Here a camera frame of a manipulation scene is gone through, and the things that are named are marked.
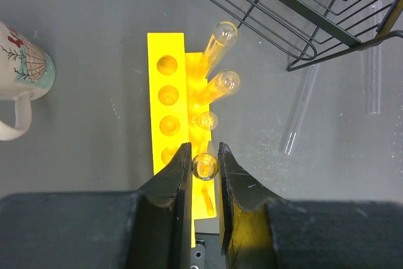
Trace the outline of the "beige ceramic mug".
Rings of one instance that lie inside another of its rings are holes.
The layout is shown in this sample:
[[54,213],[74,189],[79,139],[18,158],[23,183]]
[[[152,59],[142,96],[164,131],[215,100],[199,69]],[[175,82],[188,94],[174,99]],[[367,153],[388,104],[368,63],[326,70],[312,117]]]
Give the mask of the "beige ceramic mug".
[[13,27],[1,23],[1,99],[14,102],[15,124],[1,122],[1,140],[17,139],[31,126],[31,102],[54,85],[51,57]]

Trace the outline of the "glass test tube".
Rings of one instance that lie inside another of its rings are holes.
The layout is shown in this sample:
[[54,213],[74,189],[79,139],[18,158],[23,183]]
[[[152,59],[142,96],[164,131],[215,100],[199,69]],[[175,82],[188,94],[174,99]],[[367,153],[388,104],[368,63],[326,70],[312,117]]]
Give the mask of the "glass test tube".
[[204,152],[193,158],[191,168],[196,178],[202,181],[210,181],[217,175],[219,163],[215,156]]
[[[367,28],[366,40],[371,40],[377,34],[378,24],[382,22],[384,12],[383,4],[377,1],[371,4],[366,12]],[[365,75],[365,111],[369,115],[380,114],[381,85],[382,85],[382,45],[380,43],[363,51]]]
[[202,79],[215,69],[237,38],[238,29],[232,22],[221,21],[215,26],[198,65],[198,75]]
[[191,124],[194,128],[200,128],[205,131],[211,131],[218,125],[218,117],[214,112],[207,111],[198,113],[191,119]]
[[306,67],[298,82],[293,105],[290,109],[278,151],[290,155],[293,151],[305,112],[319,71],[319,64]]
[[201,106],[209,105],[214,101],[235,94],[240,85],[241,79],[238,73],[232,70],[221,71],[201,90],[196,102]]

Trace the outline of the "glass test tube in rack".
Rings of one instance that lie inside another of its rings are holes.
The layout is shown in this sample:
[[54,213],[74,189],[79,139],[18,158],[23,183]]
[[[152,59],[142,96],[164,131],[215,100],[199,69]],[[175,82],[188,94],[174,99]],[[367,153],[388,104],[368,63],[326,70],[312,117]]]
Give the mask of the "glass test tube in rack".
[[201,90],[196,102],[201,106],[209,105],[214,101],[235,94],[240,85],[241,79],[238,73],[232,70],[221,71]]
[[214,112],[207,111],[198,113],[191,119],[191,124],[194,128],[200,128],[205,131],[211,131],[218,125],[218,117]]
[[232,22],[221,21],[215,26],[198,65],[198,75],[202,79],[215,69],[237,38],[238,29]]

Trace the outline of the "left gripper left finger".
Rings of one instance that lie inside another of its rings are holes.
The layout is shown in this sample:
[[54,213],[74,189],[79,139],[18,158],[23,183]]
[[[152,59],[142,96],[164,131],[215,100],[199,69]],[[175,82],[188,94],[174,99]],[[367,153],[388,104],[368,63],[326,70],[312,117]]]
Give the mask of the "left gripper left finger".
[[191,144],[135,192],[126,268],[191,266]]

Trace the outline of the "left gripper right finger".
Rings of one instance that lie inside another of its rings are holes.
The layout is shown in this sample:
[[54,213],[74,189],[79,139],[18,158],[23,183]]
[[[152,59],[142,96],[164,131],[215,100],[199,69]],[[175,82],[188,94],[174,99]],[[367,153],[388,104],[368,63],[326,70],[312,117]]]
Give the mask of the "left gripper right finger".
[[250,175],[221,142],[219,226],[227,268],[276,268],[266,203],[278,195]]

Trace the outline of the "yellow test tube rack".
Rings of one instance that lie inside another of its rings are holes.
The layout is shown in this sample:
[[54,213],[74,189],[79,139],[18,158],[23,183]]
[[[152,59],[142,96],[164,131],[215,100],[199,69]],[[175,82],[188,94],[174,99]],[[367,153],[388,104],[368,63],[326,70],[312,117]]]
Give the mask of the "yellow test tube rack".
[[154,173],[158,174],[185,142],[191,143],[193,157],[204,152],[215,155],[211,131],[197,122],[210,107],[197,106],[192,100],[207,80],[186,78],[198,65],[201,53],[186,52],[183,33],[148,33],[147,50]]

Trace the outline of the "glass test tube on table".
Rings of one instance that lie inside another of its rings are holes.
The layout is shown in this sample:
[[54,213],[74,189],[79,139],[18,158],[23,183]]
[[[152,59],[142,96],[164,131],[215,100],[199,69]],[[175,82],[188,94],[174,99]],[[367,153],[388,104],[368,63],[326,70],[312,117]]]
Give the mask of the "glass test tube on table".
[[[371,40],[377,34],[378,24],[382,22],[384,12],[383,4],[377,1],[371,4],[366,12],[367,28],[366,40]],[[381,85],[382,85],[382,45],[380,43],[363,51],[365,75],[365,111],[369,115],[380,114]]]
[[293,105],[290,109],[278,151],[290,155],[293,151],[305,112],[319,71],[319,64],[306,67],[298,82]]

